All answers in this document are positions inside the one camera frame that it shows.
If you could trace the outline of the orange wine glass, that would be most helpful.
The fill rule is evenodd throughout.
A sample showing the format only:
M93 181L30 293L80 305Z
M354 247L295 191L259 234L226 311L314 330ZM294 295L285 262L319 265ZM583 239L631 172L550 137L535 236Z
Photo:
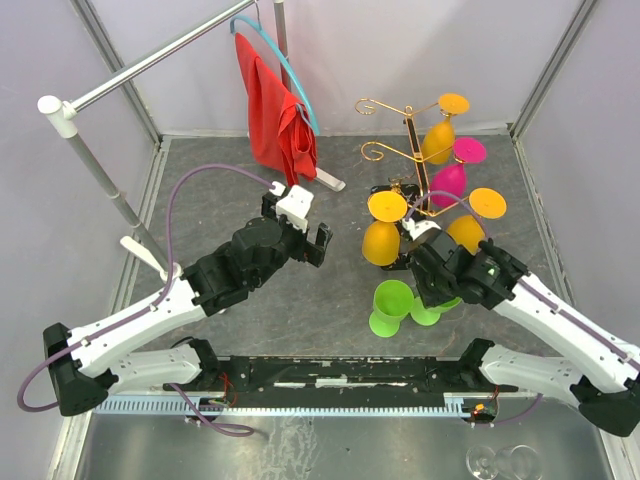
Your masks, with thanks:
M433 165L441 165L448 161L456 140L452 118L466 113L470 103L460 94L445 93L439 97L437 106L443 119L429 129L421 145L423 159Z
M507 202L496 190L487 187L474 189L469 195L469 206L481 219L495 220L505 215ZM469 253L479 250L479 243L487 238L480 223L473 215L468 214L455 219L446 232Z
M380 191L370 195L367 207L374 222L364 234L362 255L369 263L386 267L399 254L400 233L396 223L405 216L407 201L394 191Z

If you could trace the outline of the pink wine glass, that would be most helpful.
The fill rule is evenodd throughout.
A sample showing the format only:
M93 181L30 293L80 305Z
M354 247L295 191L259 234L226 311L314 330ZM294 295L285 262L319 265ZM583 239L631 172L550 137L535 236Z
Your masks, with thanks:
M443 191L462 199L467 187L467 164L482 163L487 157L485 146L475 138L460 137L452 146L454 163L443 168L433 178L430 191Z

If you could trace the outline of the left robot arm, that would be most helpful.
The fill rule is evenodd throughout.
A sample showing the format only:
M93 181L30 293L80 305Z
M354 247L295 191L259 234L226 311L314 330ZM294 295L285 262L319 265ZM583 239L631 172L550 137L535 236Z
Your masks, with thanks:
M313 194L299 186L282 196L267 193L261 214L237 230L230 241L175 276L160 290L102 320L70 329L61 323L43 332L47 369L59 412L75 416L127 387L153 383L215 387L221 368L210 345L190 342L177 350L136 349L180 326L198 322L248 299L287 261L320 267L331 229L320 224L308 239Z

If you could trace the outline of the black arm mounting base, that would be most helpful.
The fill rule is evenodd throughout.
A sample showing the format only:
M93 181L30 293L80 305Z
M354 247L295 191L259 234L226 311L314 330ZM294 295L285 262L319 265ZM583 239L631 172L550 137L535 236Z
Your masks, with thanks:
M447 394L490 396L497 387L479 371L493 343L475 340L459 358L430 356L230 356L208 359L188 394L228 394L233 407L441 406Z

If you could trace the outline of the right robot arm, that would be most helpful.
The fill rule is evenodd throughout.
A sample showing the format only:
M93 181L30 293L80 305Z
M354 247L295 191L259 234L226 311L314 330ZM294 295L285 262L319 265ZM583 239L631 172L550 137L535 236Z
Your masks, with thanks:
M408 265L424 307L459 299L480 305L533 333L557 357L521 354L477 339L457 367L459 382L478 391L512 386L559 400L597 428L628 437L639 425L639 348L563 301L528 267L482 240L476 253L446 232L412 240Z

